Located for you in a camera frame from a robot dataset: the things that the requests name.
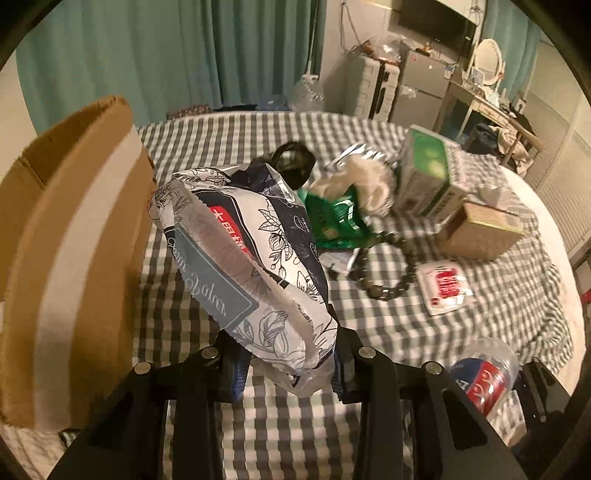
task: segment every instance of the cardboard box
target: cardboard box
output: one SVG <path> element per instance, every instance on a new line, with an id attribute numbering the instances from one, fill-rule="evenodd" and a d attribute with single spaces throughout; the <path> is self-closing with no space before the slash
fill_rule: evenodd
<path id="1" fill-rule="evenodd" d="M 465 162 L 459 144 L 412 125 L 399 159 L 394 209 L 444 221 L 469 191 Z"/>
<path id="2" fill-rule="evenodd" d="M 153 176 L 131 108 L 107 97 L 40 135 L 1 180 L 7 423 L 83 428 L 130 371 Z"/>
<path id="3" fill-rule="evenodd" d="M 523 236 L 517 215 L 466 202 L 438 234 L 437 243 L 453 257 L 494 260 Z"/>

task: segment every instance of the green box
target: green box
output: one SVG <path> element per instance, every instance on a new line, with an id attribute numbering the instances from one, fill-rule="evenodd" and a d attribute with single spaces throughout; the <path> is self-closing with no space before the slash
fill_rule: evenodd
<path id="1" fill-rule="evenodd" d="M 394 209 L 440 223 L 469 192 L 466 153 L 459 144 L 412 125 L 398 160 Z"/>

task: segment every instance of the red label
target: red label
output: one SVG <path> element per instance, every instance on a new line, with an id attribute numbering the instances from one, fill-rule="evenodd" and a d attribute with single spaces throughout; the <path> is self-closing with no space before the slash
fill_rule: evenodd
<path id="1" fill-rule="evenodd" d="M 497 367 L 490 362 L 482 362 L 466 395 L 486 417 L 496 401 L 505 391 L 505 377 Z"/>
<path id="2" fill-rule="evenodd" d="M 460 294 L 460 283 L 457 280 L 457 269 L 438 268 L 435 273 L 438 296 L 441 299 L 457 297 Z"/>
<path id="3" fill-rule="evenodd" d="M 242 238 L 242 234 L 240 233 L 240 229 L 238 228 L 238 225 L 236 225 L 236 222 L 231 217 L 231 215 L 228 213 L 228 211 L 224 207 L 219 206 L 219 205 L 216 205 L 214 207 L 210 207 L 209 211 L 215 215 L 215 217 L 217 218 L 217 221 L 219 221 L 222 224 L 222 227 L 224 227 L 226 229 L 226 232 L 229 233 L 229 235 L 236 242 L 236 244 L 242 249 L 242 251 L 244 253 L 252 256 L 251 253 L 248 251 L 248 248 L 244 244 L 244 239 Z"/>

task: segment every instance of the desk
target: desk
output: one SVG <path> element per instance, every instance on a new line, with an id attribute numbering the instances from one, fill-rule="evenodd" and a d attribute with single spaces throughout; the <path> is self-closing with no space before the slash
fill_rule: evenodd
<path id="1" fill-rule="evenodd" d="M 509 151 L 505 154 L 502 165 L 507 164 L 511 158 L 511 155 L 513 155 L 513 152 L 515 151 L 515 148 L 517 147 L 517 142 L 519 142 L 522 138 L 525 138 L 527 141 L 529 141 L 530 144 L 535 148 L 536 154 L 534 159 L 537 157 L 540 151 L 544 149 L 544 144 L 540 141 L 540 139 L 532 132 L 525 129 L 517 120 L 507 115 L 505 112 L 499 110 L 494 105 L 491 105 L 486 101 L 485 98 L 474 94 L 456 82 L 449 82 L 449 87 L 447 88 L 447 92 L 443 98 L 443 103 L 439 109 L 435 126 L 433 127 L 434 131 L 438 133 L 441 131 L 445 117 L 451 115 L 456 102 L 461 102 L 468 106 L 468 113 L 464 117 L 464 121 L 462 122 L 460 132 L 456 137 L 456 141 L 459 141 L 462 134 L 464 133 L 464 129 L 466 128 L 466 124 L 468 123 L 468 119 L 470 118 L 472 112 L 479 112 L 482 116 L 488 118 L 490 121 L 496 123 L 500 127 L 512 128 L 516 132 L 515 141 L 511 145 Z"/>

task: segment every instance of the checkered bedsheet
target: checkered bedsheet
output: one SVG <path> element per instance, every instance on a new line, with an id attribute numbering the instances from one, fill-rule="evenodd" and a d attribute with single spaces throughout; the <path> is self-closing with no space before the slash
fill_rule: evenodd
<path id="1" fill-rule="evenodd" d="M 139 130 L 154 160 L 158 184 L 187 168 L 249 162 L 288 140 L 303 141 L 318 162 L 313 177 L 345 148 L 365 141 L 396 155 L 405 131 L 392 124 L 332 113 L 236 113 L 152 124 Z M 473 186 L 506 186 L 492 157 L 475 157 Z M 371 300 L 352 281 L 329 281 L 332 303 L 343 325 L 366 345 L 396 362 L 450 366 L 470 341 L 493 336 L 508 343 L 519 360 L 540 357 L 554 372 L 572 356 L 568 325 L 559 303 L 560 278 L 540 241 L 535 215 L 514 197 L 528 236 L 493 262 L 460 259 L 476 302 L 455 312 L 429 316 L 417 284 L 389 302 Z M 429 222 L 405 216 L 374 220 L 376 230 L 409 239 L 419 261 L 441 260 Z M 370 250 L 374 279 L 392 284 L 404 268 L 389 245 Z M 183 361 L 215 339 L 218 328 L 185 289 L 164 235 L 152 229 L 138 301 L 135 355 L 168 365 Z M 173 431 L 169 409 L 166 445 Z M 266 378 L 249 375 L 240 403 L 221 407 L 222 457 L 227 479 L 350 478 L 359 431 L 359 408 L 342 405 L 332 392 L 297 398 Z M 523 422 L 516 395 L 498 410 L 493 425 L 504 438 Z M 170 450 L 165 467 L 170 475 Z"/>

